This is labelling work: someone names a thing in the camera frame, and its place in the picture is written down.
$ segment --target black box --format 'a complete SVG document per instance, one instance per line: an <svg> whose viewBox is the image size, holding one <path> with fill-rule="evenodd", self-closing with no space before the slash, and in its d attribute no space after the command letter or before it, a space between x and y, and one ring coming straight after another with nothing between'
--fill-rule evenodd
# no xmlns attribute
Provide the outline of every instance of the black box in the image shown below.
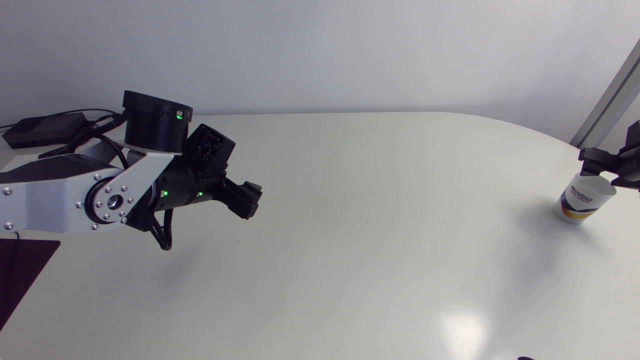
<svg viewBox="0 0 640 360"><path fill-rule="evenodd" d="M68 143L84 126L83 113L20 120L2 136L12 149Z"/></svg>

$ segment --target black cable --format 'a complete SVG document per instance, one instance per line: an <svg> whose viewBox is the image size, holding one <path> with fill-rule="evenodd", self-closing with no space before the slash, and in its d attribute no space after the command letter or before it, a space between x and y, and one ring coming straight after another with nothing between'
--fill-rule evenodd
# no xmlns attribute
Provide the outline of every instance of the black cable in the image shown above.
<svg viewBox="0 0 640 360"><path fill-rule="evenodd" d="M151 234L156 238L160 249L171 250L173 243L173 234L171 231L171 222L173 220L173 209L164 211L164 226L154 217L154 223L151 227Z"/></svg>
<svg viewBox="0 0 640 360"><path fill-rule="evenodd" d="M96 136L96 138L102 140L103 142L107 143L107 145L109 145L113 151L116 152L116 155L118 156L118 159L120 159L120 162L122 163L122 168L128 168L129 167L129 162L127 161L127 158L125 158L124 154L122 153L122 149L116 145L115 142L113 142L112 139L104 136L104 135L98 135Z"/></svg>
<svg viewBox="0 0 640 360"><path fill-rule="evenodd" d="M105 116L101 116L101 117L99 117L97 120L93 120L93 121L91 121L91 125L92 125L92 126L93 126L93 125L96 125L96 124L97 124L97 123L99 123L100 121L107 120L107 119L109 119L109 118L111 118L111 117L116 117L117 115L118 115L118 114L108 114L108 115L105 115Z"/></svg>
<svg viewBox="0 0 640 360"><path fill-rule="evenodd" d="M17 231L14 231L16 235L15 248L13 250L13 254L11 256L11 261L9 262L9 271L6 276L6 286L4 289L4 299L2 301L2 307L0 307L0 316L4 313L4 309L6 308L6 303L9 302L9 282L11 281L11 275L13 273L13 266L15 265L15 258L17 258L18 254L18 245L20 245L20 234Z"/></svg>
<svg viewBox="0 0 640 360"><path fill-rule="evenodd" d="M87 127L86 129L80 131L77 135L74 136L68 144L63 147L59 147L55 150L51 150L40 154L38 159L49 158L51 156L64 155L64 154L73 154L76 149L84 144L87 140L91 138L95 138L98 135L102 135L115 129L116 127L124 124L131 117L131 112L129 110L125 110L122 114L118 114L112 121L108 122L99 127Z"/></svg>

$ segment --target printed logo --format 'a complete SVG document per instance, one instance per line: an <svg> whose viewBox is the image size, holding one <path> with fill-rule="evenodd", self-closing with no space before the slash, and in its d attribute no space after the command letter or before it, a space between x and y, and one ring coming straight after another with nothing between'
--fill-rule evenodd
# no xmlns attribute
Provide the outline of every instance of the printed logo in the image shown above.
<svg viewBox="0 0 640 360"><path fill-rule="evenodd" d="M593 201L592 198L590 198L587 195L584 195L583 193L581 193L578 189L574 188L573 185L571 185L571 193L574 194L575 197L577 197L581 201L584 201L584 202L587 202L587 203Z"/></svg>

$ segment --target white wall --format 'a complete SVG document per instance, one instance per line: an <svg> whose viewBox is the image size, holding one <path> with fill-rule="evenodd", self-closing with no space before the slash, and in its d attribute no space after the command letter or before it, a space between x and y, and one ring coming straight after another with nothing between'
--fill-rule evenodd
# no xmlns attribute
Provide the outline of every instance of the white wall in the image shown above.
<svg viewBox="0 0 640 360"><path fill-rule="evenodd" d="M441 110L568 141L637 0L4 1L0 123L124 89L197 114Z"/></svg>

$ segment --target table surface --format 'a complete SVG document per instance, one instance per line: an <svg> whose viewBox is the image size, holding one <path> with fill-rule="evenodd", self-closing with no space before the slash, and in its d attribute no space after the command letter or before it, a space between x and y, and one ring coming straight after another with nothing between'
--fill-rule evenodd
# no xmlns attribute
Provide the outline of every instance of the table surface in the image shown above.
<svg viewBox="0 0 640 360"><path fill-rule="evenodd" d="M62 244L0 333L0 358L640 353L640 200L620 189L584 224L558 220L577 149L453 113L208 116L191 129L200 121L236 141L229 178L264 187L256 216L176 209L169 252L130 227L24 232Z"/></svg>

